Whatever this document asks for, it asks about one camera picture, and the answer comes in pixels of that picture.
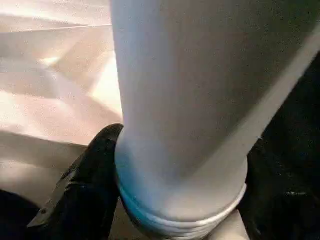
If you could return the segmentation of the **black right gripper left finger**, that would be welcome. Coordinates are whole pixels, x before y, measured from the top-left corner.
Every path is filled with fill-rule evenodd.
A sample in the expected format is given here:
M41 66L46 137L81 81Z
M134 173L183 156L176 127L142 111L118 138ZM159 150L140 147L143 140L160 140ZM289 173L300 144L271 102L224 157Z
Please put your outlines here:
M103 128L27 226L29 240L106 240L119 198L115 150L123 125Z

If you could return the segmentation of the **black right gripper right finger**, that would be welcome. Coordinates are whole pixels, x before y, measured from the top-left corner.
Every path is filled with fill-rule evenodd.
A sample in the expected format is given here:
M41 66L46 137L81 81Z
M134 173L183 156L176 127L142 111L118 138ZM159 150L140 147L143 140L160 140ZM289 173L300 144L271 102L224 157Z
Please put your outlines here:
M251 240L318 240L320 199L259 139L247 156L246 192L239 204Z

